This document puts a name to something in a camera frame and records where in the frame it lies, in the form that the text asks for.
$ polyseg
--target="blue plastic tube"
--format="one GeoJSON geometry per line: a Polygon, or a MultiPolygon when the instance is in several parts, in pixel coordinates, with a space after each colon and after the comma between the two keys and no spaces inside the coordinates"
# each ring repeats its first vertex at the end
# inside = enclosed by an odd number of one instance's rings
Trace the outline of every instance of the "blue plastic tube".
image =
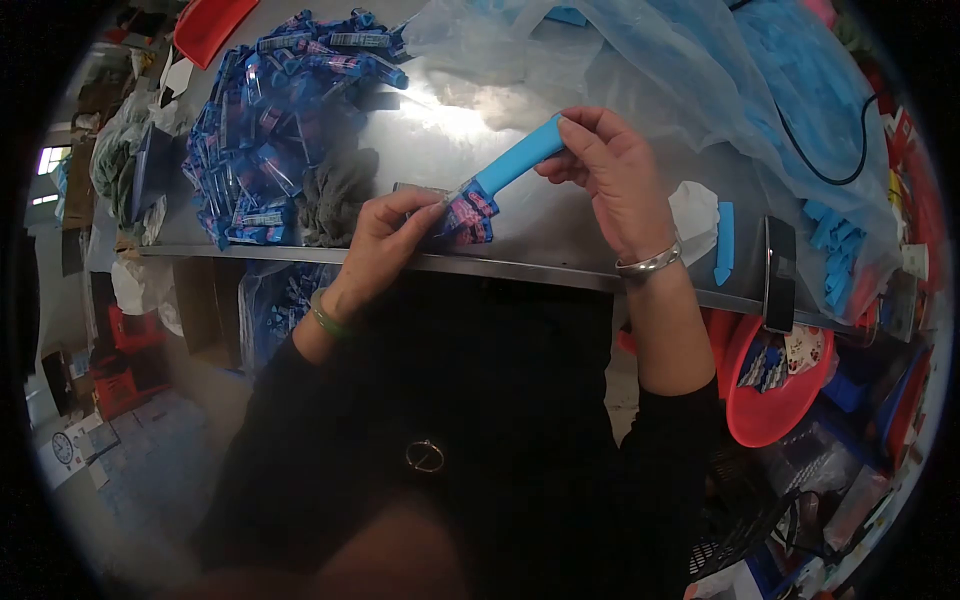
{"type": "Polygon", "coordinates": [[[476,174],[474,179],[493,196],[535,165],[559,151],[564,143],[557,129],[559,114],[521,139],[490,166],[476,174]]]}

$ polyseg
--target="cardboard box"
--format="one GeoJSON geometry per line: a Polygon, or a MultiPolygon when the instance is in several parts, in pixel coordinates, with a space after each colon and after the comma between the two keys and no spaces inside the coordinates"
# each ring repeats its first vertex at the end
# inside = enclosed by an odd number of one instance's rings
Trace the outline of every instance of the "cardboard box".
{"type": "Polygon", "coordinates": [[[66,176],[66,197],[63,200],[63,229],[88,228],[93,225],[93,207],[97,194],[90,180],[90,158],[94,140],[74,144],[70,173],[66,176]]]}
{"type": "Polygon", "coordinates": [[[191,256],[174,263],[174,289],[190,356],[214,367],[239,369],[237,288],[246,272],[237,258],[191,256]]]}

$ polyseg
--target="wall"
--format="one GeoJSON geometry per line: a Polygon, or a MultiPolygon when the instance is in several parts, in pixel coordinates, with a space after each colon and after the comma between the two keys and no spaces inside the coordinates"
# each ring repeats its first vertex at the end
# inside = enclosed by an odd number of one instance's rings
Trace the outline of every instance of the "wall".
{"type": "Polygon", "coordinates": [[[40,325],[37,336],[36,373],[28,378],[25,391],[29,396],[27,408],[30,421],[35,429],[44,428],[53,421],[59,422],[60,415],[50,394],[40,354],[50,345],[61,343],[66,346],[86,346],[86,325],[84,322],[83,274],[64,277],[60,268],[60,226],[56,221],[41,223],[28,228],[34,236],[36,250],[36,268],[40,287],[40,325]]]}

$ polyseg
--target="black cable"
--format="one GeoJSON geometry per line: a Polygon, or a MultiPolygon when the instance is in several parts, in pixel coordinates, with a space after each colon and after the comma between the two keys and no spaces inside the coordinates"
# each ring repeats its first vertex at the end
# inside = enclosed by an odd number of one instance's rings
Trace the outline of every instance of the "black cable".
{"type": "Polygon", "coordinates": [[[793,132],[790,131],[790,127],[786,124],[786,119],[783,118],[783,113],[780,112],[780,106],[777,104],[776,100],[774,101],[774,106],[777,107],[777,114],[780,116],[780,124],[783,125],[783,129],[786,131],[786,136],[790,138],[790,143],[793,144],[794,149],[796,149],[797,154],[800,155],[800,158],[806,167],[812,171],[814,175],[820,178],[821,181],[829,183],[830,185],[846,185],[860,177],[860,173],[863,171],[863,165],[867,163],[867,108],[869,108],[870,104],[882,93],[884,92],[879,91],[875,93],[870,98],[867,98],[867,102],[863,103],[863,109],[860,110],[860,131],[862,133],[860,146],[863,149],[860,152],[860,163],[856,165],[856,170],[853,171],[852,175],[841,180],[831,179],[820,171],[817,171],[817,168],[814,167],[813,163],[810,162],[810,159],[806,157],[804,151],[800,149],[800,144],[797,143],[797,139],[793,136],[793,132]]]}

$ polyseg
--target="black device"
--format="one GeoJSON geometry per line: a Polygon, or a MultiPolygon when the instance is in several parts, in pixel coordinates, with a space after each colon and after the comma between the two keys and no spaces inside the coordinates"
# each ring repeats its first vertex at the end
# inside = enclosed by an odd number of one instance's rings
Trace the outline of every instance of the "black device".
{"type": "Polygon", "coordinates": [[[763,287],[763,328],[777,333],[793,329],[797,297],[797,232],[777,217],[766,216],[766,279],[763,287]]]}

